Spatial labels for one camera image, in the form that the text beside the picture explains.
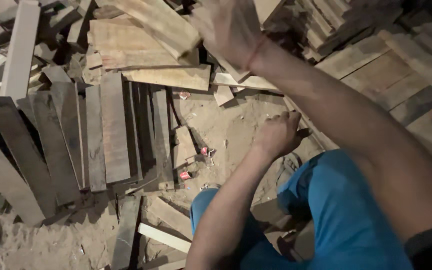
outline sandy floor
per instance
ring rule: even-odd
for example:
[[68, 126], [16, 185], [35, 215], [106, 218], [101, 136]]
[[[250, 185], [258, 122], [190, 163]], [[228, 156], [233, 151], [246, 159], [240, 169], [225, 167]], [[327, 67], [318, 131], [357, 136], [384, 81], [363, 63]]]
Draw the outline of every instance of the sandy floor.
[[[268, 116], [286, 110], [281, 97], [257, 94], [249, 89], [238, 93], [237, 99], [226, 107], [218, 107], [213, 95], [204, 94], [192, 94], [187, 100], [180, 100], [174, 95], [174, 104], [179, 119], [189, 127], [196, 143], [216, 150], [213, 166], [210, 166], [209, 160], [201, 157], [187, 168], [195, 176], [185, 181], [186, 189], [156, 194], [185, 214], [205, 183], [225, 182], [251, 146], [263, 121]], [[296, 152], [303, 161], [307, 161], [320, 150], [309, 139], [305, 139]], [[279, 166], [277, 161], [268, 170], [253, 204], [276, 197]], [[143, 221], [171, 231], [167, 224], [146, 211], [151, 200], [150, 196], [144, 198], [141, 208]], [[92, 196], [88, 204], [96, 206], [77, 211], [67, 220], [64, 218], [41, 228], [28, 228], [23, 223], [15, 223], [13, 211], [1, 215], [0, 269], [100, 269], [108, 265], [118, 231], [115, 210], [108, 203], [105, 193]], [[169, 252], [175, 256], [182, 255], [157, 241], [141, 239], [140, 254], [144, 255], [144, 261]]]

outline hand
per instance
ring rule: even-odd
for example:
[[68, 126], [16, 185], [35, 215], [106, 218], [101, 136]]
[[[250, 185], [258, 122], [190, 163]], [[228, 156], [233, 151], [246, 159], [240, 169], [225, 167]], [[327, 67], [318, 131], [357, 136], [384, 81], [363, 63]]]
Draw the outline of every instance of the hand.
[[191, 24], [212, 54], [243, 68], [263, 39], [253, 0], [206, 0], [193, 10]]
[[301, 113], [297, 111], [285, 111], [272, 119], [266, 119], [256, 135], [253, 147], [263, 150], [273, 161], [291, 153], [310, 135], [307, 128], [298, 131], [300, 120]]

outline leg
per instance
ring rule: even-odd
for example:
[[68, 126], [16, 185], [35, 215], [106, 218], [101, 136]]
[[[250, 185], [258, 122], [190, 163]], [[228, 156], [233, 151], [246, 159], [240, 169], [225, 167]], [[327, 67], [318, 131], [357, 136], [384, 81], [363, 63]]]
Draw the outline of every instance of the leg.
[[[193, 234], [201, 216], [217, 192], [218, 189], [211, 188], [202, 191], [194, 198], [189, 211]], [[239, 268], [242, 270], [301, 269], [298, 263], [288, 261], [273, 248], [273, 245], [259, 229], [256, 219], [251, 214], [248, 217], [235, 254], [235, 259], [239, 261]]]
[[322, 153], [279, 188], [280, 206], [309, 205], [315, 255], [310, 269], [412, 269], [403, 245], [343, 150]]

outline person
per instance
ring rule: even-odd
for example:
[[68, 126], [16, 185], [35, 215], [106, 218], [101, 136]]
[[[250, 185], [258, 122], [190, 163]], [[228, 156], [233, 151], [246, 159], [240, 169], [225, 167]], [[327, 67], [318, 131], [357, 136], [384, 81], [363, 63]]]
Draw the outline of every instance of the person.
[[286, 260], [257, 228], [250, 206], [269, 166], [303, 139], [301, 115], [267, 119], [231, 176], [190, 209], [193, 269], [432, 269], [432, 157], [375, 103], [265, 37], [252, 0], [204, 1], [205, 46], [264, 77], [341, 149], [299, 168], [278, 190], [284, 211], [307, 204], [314, 258]]

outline sawdust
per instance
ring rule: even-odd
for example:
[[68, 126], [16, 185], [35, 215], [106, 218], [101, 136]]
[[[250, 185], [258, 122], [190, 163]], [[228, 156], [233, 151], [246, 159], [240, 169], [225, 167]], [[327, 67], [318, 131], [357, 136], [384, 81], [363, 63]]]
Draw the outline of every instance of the sawdust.
[[[209, 166], [207, 158], [199, 156], [195, 163], [185, 168], [194, 174], [192, 179], [185, 181], [185, 189], [160, 193], [166, 202], [186, 215], [192, 199], [204, 184], [225, 182], [251, 147], [255, 133], [264, 120], [287, 109], [281, 97], [257, 94], [257, 91], [250, 89], [238, 93], [237, 98], [226, 107], [218, 107], [213, 95], [191, 94], [189, 99], [181, 100], [176, 92], [174, 105], [182, 125], [188, 126], [197, 145], [215, 149], [213, 166]], [[307, 161], [320, 150], [306, 139], [297, 153], [303, 161]], [[280, 163], [275, 162], [268, 170], [256, 191], [253, 204], [276, 198], [279, 166]], [[14, 211], [1, 215], [0, 269], [100, 269], [108, 265], [118, 222], [113, 205], [108, 204], [105, 194], [97, 195], [95, 200], [97, 207], [80, 210], [66, 222], [62, 220], [41, 228], [14, 224]], [[144, 199], [141, 219], [183, 237], [147, 212], [146, 206], [151, 201], [151, 197]], [[144, 255], [142, 262], [175, 252], [167, 245], [146, 237], [141, 238], [140, 246], [140, 255]]]

